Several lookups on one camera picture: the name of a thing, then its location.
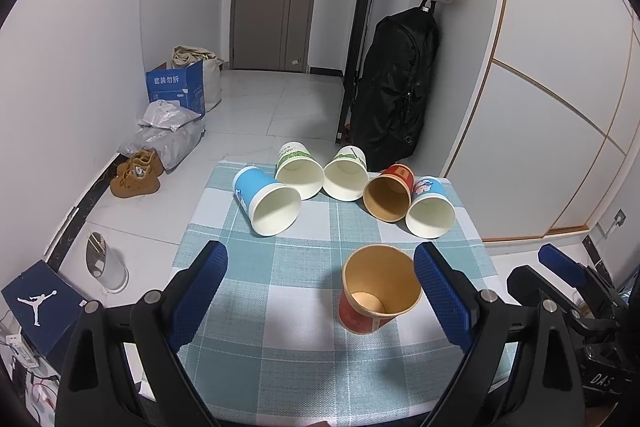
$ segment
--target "power strip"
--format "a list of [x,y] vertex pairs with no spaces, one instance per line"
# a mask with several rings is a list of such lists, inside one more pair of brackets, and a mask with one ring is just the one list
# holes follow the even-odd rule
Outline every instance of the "power strip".
[[22,339],[22,335],[8,335],[6,343],[11,348],[14,357],[27,369],[38,367],[40,364],[36,360],[33,351]]

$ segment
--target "brown shoe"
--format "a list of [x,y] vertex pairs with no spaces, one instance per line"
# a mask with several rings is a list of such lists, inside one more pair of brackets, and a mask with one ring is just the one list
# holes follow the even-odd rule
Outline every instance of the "brown shoe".
[[164,165],[160,161],[160,157],[156,151],[148,151],[146,149],[141,150],[137,154],[133,155],[126,162],[118,165],[117,173],[118,176],[122,176],[126,171],[131,168],[133,161],[142,166],[151,166],[151,170],[159,176],[164,172]]
[[116,198],[132,198],[157,192],[160,188],[160,180],[152,171],[151,165],[145,167],[133,162],[131,169],[111,180],[110,187]]

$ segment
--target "blue cardboard box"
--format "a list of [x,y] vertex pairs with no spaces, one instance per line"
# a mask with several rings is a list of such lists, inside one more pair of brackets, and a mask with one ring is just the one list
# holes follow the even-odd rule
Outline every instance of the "blue cardboard box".
[[53,367],[62,369],[84,298],[44,261],[5,286],[2,296],[22,326],[22,334]]
[[196,62],[187,68],[168,70],[166,63],[146,74],[149,102],[166,100],[178,103],[198,114],[204,114],[204,87],[202,64]]

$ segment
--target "jordan jumpman logo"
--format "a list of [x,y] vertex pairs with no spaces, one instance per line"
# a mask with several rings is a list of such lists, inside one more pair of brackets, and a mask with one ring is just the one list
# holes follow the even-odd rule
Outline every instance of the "jordan jumpman logo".
[[25,299],[20,299],[18,297],[18,302],[22,302],[25,304],[28,304],[29,306],[31,306],[33,308],[33,325],[34,326],[39,326],[40,323],[38,322],[38,308],[40,307],[40,305],[46,301],[50,296],[55,295],[56,293],[58,293],[57,291],[53,290],[49,295],[45,296],[44,293],[42,295],[39,295],[37,297],[29,297],[30,300],[26,301]]

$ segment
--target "tile floor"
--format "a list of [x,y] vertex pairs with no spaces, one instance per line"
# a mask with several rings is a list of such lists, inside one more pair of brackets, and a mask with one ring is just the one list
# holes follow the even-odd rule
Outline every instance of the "tile floor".
[[[182,233],[220,160],[275,163],[280,147],[296,139],[321,164],[339,149],[334,139],[342,101],[340,79],[260,71],[225,71],[222,79],[223,101],[207,114],[205,136],[171,174],[162,175],[160,190],[130,200],[107,191],[89,214],[60,269],[60,275],[85,296],[110,307],[132,303],[149,289],[166,285]],[[85,268],[90,232],[101,233],[129,268],[129,284],[117,295],[105,293]],[[582,245],[562,250],[587,264]],[[538,263],[537,251],[492,259],[505,286],[514,267],[530,264],[573,296],[572,289]],[[134,349],[127,353],[138,380],[140,363]]]

